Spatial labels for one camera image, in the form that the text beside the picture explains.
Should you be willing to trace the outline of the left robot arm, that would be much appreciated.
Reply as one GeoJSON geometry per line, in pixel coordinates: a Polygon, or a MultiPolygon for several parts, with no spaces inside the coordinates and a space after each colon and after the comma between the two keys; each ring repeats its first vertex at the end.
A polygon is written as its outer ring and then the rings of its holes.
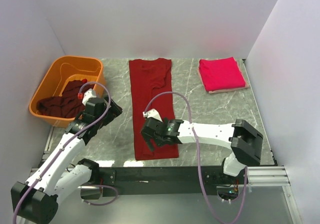
{"type": "Polygon", "coordinates": [[[13,223],[22,217],[36,224],[48,224],[59,205],[79,186],[102,185],[100,167],[95,161],[82,159],[70,172],[65,170],[98,130],[122,113],[122,108],[109,96],[96,97],[92,89],[84,94],[83,100],[84,111],[68,124],[46,161],[25,182],[16,182],[11,188],[13,223]]]}

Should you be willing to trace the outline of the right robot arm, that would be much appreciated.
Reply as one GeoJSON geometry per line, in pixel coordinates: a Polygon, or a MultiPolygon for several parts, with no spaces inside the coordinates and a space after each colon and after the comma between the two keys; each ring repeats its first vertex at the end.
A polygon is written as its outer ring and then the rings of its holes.
{"type": "Polygon", "coordinates": [[[142,113],[145,123],[141,135],[148,148],[174,144],[200,143],[231,150],[222,163],[219,177],[230,184],[246,167],[261,164],[263,134],[244,119],[231,124],[201,124],[179,119],[162,119],[155,109],[142,113]]]}

